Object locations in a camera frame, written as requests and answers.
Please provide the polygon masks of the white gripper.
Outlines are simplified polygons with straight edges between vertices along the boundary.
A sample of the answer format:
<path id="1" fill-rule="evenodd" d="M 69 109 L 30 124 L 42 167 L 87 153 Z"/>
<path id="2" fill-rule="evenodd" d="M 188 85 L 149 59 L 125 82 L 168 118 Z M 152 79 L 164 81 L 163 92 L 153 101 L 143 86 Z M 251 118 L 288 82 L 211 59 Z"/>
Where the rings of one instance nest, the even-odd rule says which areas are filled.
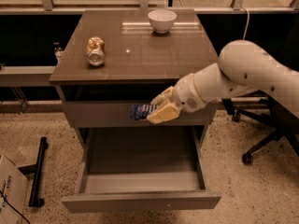
<path id="1" fill-rule="evenodd" d="M 177 119 L 182 111 L 193 113 L 203 109 L 206 102 L 200 97 L 194 83 L 194 74 L 181 78 L 173 87 L 170 86 L 151 100 L 157 108 L 147 115 L 153 124 Z"/>

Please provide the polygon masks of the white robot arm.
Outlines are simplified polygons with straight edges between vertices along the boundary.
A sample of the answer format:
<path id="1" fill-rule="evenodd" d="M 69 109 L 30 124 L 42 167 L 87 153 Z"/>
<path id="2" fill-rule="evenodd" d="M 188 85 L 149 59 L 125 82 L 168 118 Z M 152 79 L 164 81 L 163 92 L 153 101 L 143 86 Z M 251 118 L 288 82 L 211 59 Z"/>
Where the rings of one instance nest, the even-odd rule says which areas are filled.
<path id="1" fill-rule="evenodd" d="M 147 120 L 153 124 L 177 119 L 220 99 L 263 91 L 299 118 L 299 72 L 279 63 L 264 49 L 247 40 L 227 44 L 219 59 L 181 78 L 151 103 Z"/>

